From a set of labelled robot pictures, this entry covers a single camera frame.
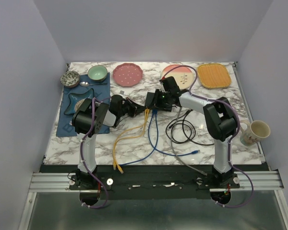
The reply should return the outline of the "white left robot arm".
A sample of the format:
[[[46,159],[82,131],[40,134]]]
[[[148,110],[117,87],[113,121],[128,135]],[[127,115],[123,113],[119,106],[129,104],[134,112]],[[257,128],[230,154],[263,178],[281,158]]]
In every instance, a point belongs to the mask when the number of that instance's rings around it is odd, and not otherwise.
[[[80,183],[86,189],[96,186],[97,178],[91,174],[97,166],[95,158],[96,137],[102,126],[117,127],[123,117],[135,117],[148,108],[154,108],[154,94],[147,93],[144,105],[130,98],[113,95],[109,102],[85,99],[72,117],[72,126],[80,139],[80,159],[78,170],[84,172]]]

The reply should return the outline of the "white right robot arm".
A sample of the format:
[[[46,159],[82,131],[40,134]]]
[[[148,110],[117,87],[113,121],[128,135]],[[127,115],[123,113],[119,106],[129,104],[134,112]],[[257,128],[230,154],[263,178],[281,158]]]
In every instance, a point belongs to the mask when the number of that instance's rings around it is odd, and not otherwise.
[[[239,118],[226,97],[218,99],[205,98],[189,91],[180,90],[174,77],[160,80],[161,95],[158,96],[160,105],[176,105],[204,115],[206,127],[214,139],[215,161],[211,182],[221,188],[228,183],[231,170],[229,159],[231,156],[231,140],[237,135],[240,128]]]

